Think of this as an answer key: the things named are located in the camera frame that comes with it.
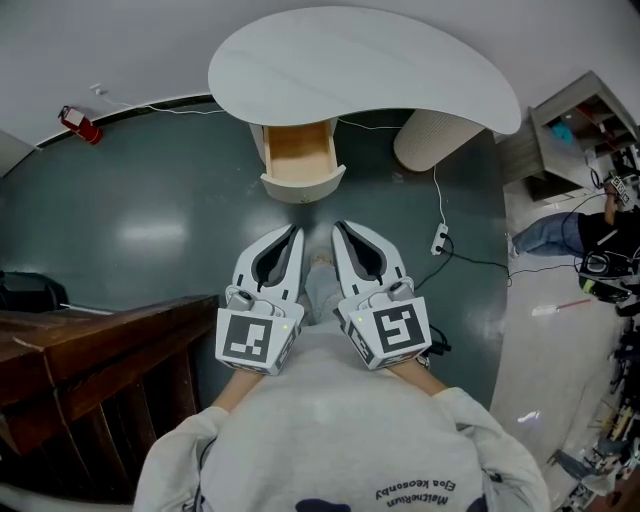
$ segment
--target gray floor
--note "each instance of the gray floor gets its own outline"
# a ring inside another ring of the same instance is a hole
[[[361,123],[399,125],[406,112],[370,112]],[[429,249],[440,221],[432,173],[394,161],[395,131],[340,123],[338,190],[307,205],[270,199],[248,127],[227,114],[154,113],[105,128],[96,147],[73,138],[33,154],[0,180],[0,268],[41,272],[77,304],[122,310],[190,294],[222,293],[235,259],[264,233],[302,225],[307,249],[353,220],[394,242],[416,281],[442,257]],[[438,166],[456,251],[506,263],[505,210],[493,137],[483,132]],[[503,337],[506,275],[454,259],[421,293],[453,351],[434,372],[491,402]],[[201,399],[228,373],[200,347]]]

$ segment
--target fire extinguisher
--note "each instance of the fire extinguisher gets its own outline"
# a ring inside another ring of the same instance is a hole
[[[102,130],[87,119],[87,117],[73,107],[64,106],[58,114],[60,122],[89,144],[97,144],[102,138]]]

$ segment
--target blue jeans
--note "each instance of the blue jeans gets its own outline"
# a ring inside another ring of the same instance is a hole
[[[513,237],[519,253],[536,256],[584,256],[578,230],[579,213],[556,213],[534,222]]]

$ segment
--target white wall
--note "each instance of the white wall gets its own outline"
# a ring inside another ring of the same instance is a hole
[[[523,108],[593,69],[640,121],[640,14],[628,0],[6,0],[0,2],[0,129],[37,144],[61,130],[59,109],[117,110],[208,93],[220,43],[270,13],[360,5],[445,30],[489,58]]]

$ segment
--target open drawer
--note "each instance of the open drawer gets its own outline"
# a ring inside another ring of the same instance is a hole
[[[264,127],[267,193],[287,203],[309,203],[333,192],[345,167],[337,166],[329,121]]]

